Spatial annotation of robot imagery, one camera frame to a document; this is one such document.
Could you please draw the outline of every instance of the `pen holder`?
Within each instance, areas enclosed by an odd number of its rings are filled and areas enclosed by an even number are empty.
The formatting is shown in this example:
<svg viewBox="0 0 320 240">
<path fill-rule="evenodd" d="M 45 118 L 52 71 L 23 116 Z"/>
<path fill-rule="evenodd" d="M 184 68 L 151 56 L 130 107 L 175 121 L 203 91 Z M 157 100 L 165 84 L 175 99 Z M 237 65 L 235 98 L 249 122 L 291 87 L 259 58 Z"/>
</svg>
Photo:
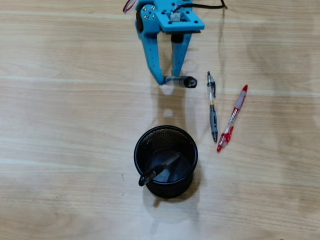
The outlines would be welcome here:
<svg viewBox="0 0 320 240">
<path fill-rule="evenodd" d="M 164 125 L 147 131 L 135 146 L 134 164 L 141 176 L 176 153 L 180 159 L 146 184 L 158 197 L 174 198 L 189 188 L 198 162 L 196 143 L 186 131 Z"/>
</svg>

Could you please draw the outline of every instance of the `red pen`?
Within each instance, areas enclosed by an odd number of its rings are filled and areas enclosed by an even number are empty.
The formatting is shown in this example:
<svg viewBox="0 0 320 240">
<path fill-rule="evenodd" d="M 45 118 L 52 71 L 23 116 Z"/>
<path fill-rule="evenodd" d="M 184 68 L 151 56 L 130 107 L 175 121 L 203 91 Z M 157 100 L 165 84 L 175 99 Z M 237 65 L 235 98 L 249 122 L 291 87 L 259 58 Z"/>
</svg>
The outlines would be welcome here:
<svg viewBox="0 0 320 240">
<path fill-rule="evenodd" d="M 247 96 L 247 90 L 248 90 L 248 85 L 245 85 L 240 93 L 238 100 L 236 101 L 231 118 L 227 126 L 225 127 L 223 133 L 221 134 L 221 137 L 218 143 L 218 148 L 216 149 L 218 153 L 220 153 L 221 149 L 224 148 L 231 139 L 232 131 L 234 130 L 235 121 L 237 119 L 238 113 L 240 112 L 242 104 L 244 103 L 244 100 Z"/>
</svg>

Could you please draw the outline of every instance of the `wire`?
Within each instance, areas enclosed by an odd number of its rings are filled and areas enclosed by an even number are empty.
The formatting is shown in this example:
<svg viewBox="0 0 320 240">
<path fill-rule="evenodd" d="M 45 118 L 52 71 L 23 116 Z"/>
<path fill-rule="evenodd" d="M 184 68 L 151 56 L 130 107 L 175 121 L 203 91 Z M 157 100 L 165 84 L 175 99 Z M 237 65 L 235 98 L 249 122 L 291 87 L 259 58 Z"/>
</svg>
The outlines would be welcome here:
<svg viewBox="0 0 320 240">
<path fill-rule="evenodd" d="M 123 11 L 125 14 L 131 12 L 131 11 L 135 8 L 135 6 L 137 5 L 138 1 L 139 1 L 139 0 L 128 0 L 128 1 L 126 2 L 126 4 L 124 5 L 124 8 L 123 8 L 122 11 Z"/>
<path fill-rule="evenodd" d="M 203 5 L 203 4 L 196 4 L 196 3 L 185 3 L 181 4 L 176 7 L 176 9 L 173 11 L 175 13 L 181 8 L 199 8 L 199 9 L 228 9 L 228 7 L 225 5 L 224 0 L 221 0 L 222 5 L 220 6 L 210 6 L 210 5 Z"/>
</svg>

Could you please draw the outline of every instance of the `pen tip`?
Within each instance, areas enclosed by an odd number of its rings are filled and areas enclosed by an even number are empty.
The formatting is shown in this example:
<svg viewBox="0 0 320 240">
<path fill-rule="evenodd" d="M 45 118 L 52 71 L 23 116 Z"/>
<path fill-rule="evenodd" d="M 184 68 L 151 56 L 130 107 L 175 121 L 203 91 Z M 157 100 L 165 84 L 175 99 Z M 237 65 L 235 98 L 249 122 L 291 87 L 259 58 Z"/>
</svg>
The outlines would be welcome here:
<svg viewBox="0 0 320 240">
<path fill-rule="evenodd" d="M 213 132 L 212 133 L 212 137 L 213 137 L 213 141 L 216 143 L 218 142 L 218 133 L 217 132 Z"/>
<path fill-rule="evenodd" d="M 248 84 L 247 84 L 247 85 L 245 85 L 245 86 L 242 88 L 242 91 L 247 92 L 247 90 L 248 90 Z"/>
<path fill-rule="evenodd" d="M 217 151 L 218 153 L 220 153 L 221 149 L 222 149 L 222 146 L 219 145 L 218 148 L 216 149 L 216 151 Z"/>
</svg>

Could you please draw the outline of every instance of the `black pen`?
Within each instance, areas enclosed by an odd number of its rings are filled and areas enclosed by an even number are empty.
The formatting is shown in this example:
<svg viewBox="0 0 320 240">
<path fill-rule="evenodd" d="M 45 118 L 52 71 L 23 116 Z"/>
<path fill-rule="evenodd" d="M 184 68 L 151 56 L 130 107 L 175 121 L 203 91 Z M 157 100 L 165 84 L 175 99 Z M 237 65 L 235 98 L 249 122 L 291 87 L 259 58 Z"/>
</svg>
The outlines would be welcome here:
<svg viewBox="0 0 320 240">
<path fill-rule="evenodd" d="M 214 142 L 218 141 L 218 122 L 217 122 L 217 115 L 215 111 L 215 98 L 216 98 L 216 83 L 214 78 L 210 75 L 208 71 L 207 75 L 207 89 L 208 89 L 208 99 L 209 99 L 209 107 L 210 107 L 210 126 L 211 126 L 211 133 Z"/>
<path fill-rule="evenodd" d="M 148 182 L 150 182 L 152 179 L 154 179 L 156 176 L 161 174 L 165 169 L 169 167 L 170 164 L 175 162 L 176 160 L 180 159 L 182 154 L 180 152 L 177 152 L 173 154 L 169 159 L 167 159 L 165 162 L 163 162 L 160 165 L 157 165 L 153 167 L 152 169 L 145 172 L 139 179 L 139 186 L 144 186 Z"/>
</svg>

